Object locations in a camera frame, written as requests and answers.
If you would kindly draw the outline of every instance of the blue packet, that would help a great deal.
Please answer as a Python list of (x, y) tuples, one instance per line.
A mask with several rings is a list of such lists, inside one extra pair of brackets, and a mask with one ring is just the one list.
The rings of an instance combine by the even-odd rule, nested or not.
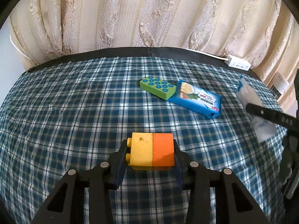
[(221, 114), (221, 99), (215, 93), (180, 80), (168, 101), (213, 119)]

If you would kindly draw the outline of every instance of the silver screw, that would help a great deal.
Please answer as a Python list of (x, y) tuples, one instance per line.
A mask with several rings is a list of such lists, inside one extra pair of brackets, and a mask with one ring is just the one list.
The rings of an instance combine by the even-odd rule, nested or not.
[(68, 175), (74, 175), (75, 173), (76, 173), (76, 170), (74, 170), (74, 169), (70, 169), (68, 171)]
[(104, 161), (100, 164), (101, 167), (108, 167), (109, 163), (107, 161)]
[(223, 172), (227, 175), (230, 175), (232, 173), (232, 171), (229, 168), (225, 168)]
[(192, 161), (192, 162), (190, 162), (190, 166), (191, 167), (198, 167), (198, 162), (196, 162), (196, 161)]

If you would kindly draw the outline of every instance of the white extension socket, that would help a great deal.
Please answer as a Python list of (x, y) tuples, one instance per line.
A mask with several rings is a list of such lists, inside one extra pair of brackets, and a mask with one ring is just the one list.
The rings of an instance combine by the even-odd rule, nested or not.
[(238, 68), (244, 71), (248, 71), (251, 66), (251, 64), (248, 61), (233, 55), (228, 55), (226, 58), (228, 60), (224, 61), (225, 64), (233, 68)]

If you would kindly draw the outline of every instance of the white packet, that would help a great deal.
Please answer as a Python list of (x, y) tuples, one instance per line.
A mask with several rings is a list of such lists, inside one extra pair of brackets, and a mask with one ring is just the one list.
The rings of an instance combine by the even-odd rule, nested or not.
[[(243, 77), (240, 78), (238, 92), (236, 93), (236, 96), (244, 109), (246, 108), (246, 105), (249, 103), (259, 105), (262, 107), (264, 106), (255, 90), (247, 84)], [(276, 134), (277, 129), (274, 123), (265, 120), (261, 117), (250, 114), (249, 118), (253, 126), (253, 129), (255, 130), (255, 134), (259, 143), (268, 140)]]

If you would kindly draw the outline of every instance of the white cable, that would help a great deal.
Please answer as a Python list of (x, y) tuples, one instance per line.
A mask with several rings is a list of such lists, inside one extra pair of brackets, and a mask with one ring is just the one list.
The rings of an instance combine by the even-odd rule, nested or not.
[(187, 49), (187, 50), (190, 50), (190, 51), (193, 51), (193, 52), (197, 52), (197, 53), (200, 53), (200, 54), (204, 54), (204, 55), (207, 55), (207, 56), (210, 56), (210, 57), (214, 57), (214, 58), (217, 58), (217, 59), (221, 59), (221, 60), (228, 60), (227, 58), (218, 57), (216, 55), (211, 55), (211, 54), (208, 54), (208, 53), (205, 53), (205, 52), (201, 52), (201, 51), (198, 51), (198, 50), (194, 50), (194, 49)]
[(9, 38), (10, 38), (10, 41), (11, 41), (11, 43), (13, 44), (13, 46), (17, 49), (17, 51), (20, 52), (21, 55), (23, 55), (23, 56), (26, 57), (27, 59), (33, 61), (33, 60), (30, 59), (28, 56), (26, 56), (22, 51), (20, 51), (20, 49), (13, 43), (13, 41), (12, 41), (12, 39), (11, 39), (11, 35), (10, 35), (10, 33), (9, 33)]

